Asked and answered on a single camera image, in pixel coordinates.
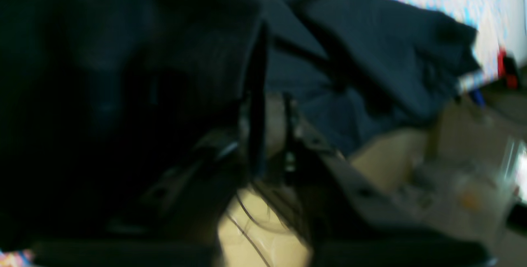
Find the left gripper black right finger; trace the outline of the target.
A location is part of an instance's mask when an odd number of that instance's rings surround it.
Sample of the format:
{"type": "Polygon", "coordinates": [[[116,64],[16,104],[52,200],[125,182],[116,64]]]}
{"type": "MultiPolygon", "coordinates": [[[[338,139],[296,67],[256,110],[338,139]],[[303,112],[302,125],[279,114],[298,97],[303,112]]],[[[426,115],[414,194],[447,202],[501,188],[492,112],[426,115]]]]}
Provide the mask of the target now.
{"type": "Polygon", "coordinates": [[[311,267],[490,267],[494,257],[478,242],[448,237],[398,209],[340,158],[282,95],[286,169],[301,203],[301,225],[312,247],[311,267]]]}

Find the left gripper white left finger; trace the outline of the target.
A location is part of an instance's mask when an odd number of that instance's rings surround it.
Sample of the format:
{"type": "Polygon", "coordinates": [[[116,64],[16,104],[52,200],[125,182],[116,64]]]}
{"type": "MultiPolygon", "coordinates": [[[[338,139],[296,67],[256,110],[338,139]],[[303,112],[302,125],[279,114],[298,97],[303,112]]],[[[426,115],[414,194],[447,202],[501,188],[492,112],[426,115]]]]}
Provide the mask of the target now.
{"type": "Polygon", "coordinates": [[[268,25],[258,30],[235,113],[213,126],[175,167],[111,219],[112,237],[211,243],[238,188],[265,170],[268,25]]]}

